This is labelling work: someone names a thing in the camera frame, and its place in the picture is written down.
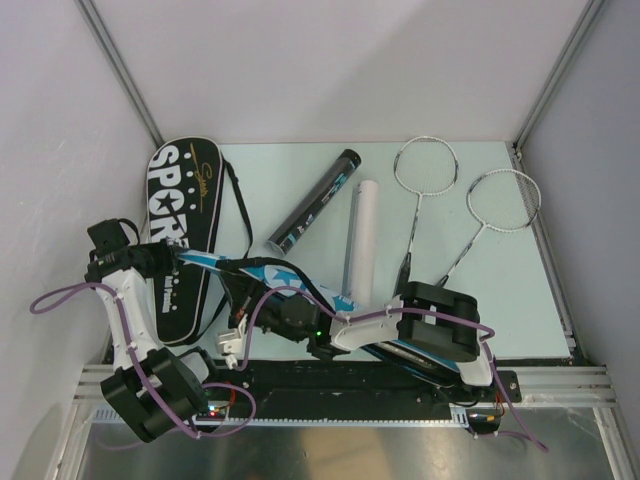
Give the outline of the black shuttlecock tube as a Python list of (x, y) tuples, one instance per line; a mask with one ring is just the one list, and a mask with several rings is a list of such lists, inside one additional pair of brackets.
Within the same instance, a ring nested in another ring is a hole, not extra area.
[(285, 256), (358, 169), (361, 162), (361, 156), (355, 150), (345, 149), (270, 235), (266, 244), (278, 254)]

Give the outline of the white shuttlecock tube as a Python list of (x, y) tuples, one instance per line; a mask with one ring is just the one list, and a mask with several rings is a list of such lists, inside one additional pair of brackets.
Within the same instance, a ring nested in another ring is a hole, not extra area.
[(363, 306), (371, 304), (373, 291), (379, 188), (376, 181), (363, 180), (353, 195), (344, 292)]

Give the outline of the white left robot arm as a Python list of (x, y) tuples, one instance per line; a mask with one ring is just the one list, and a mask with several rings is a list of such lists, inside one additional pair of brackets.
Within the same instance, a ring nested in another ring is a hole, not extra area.
[(203, 349), (179, 357), (161, 344), (148, 281), (173, 273), (177, 259), (165, 240), (132, 245), (126, 222), (108, 219), (87, 229), (94, 249), (85, 280), (105, 306), (114, 349), (113, 374), (101, 392), (146, 443), (174, 429), (197, 439), (193, 417), (207, 410), (222, 376)]

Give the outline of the black sport racket cover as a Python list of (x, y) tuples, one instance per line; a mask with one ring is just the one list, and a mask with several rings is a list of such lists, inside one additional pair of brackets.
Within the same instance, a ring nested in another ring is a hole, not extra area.
[[(224, 181), (228, 179), (248, 243), (253, 243), (253, 229), (239, 180), (213, 140), (195, 136), (165, 143), (151, 158), (146, 179), (150, 242), (167, 239), (212, 253)], [(210, 282), (209, 271), (191, 264), (181, 264), (176, 274), (153, 279), (156, 328), (162, 343), (193, 344), (215, 320), (221, 308), (207, 306)]]

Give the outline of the blue sport racket cover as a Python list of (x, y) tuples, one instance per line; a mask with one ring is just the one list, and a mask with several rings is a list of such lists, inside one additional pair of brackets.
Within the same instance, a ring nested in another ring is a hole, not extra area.
[(213, 273), (230, 306), (228, 325), (248, 349), (256, 328), (332, 360), (354, 351), (397, 366), (417, 378), (449, 386), (477, 359), (476, 301), (412, 282), (379, 312), (313, 282), (295, 265), (273, 257), (232, 259), (180, 249), (182, 262)]

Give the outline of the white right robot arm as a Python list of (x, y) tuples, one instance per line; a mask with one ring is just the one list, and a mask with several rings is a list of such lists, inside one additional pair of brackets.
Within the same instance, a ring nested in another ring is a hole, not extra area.
[(494, 331), (481, 324), (475, 298), (411, 282), (381, 309), (366, 309), (325, 288), (260, 283), (232, 310), (230, 329), (216, 347), (227, 367), (242, 371), (249, 362), (256, 327), (293, 342), (306, 341), (308, 352), (332, 360), (356, 350), (399, 365), (419, 378), (486, 400), (498, 388), (486, 341)]

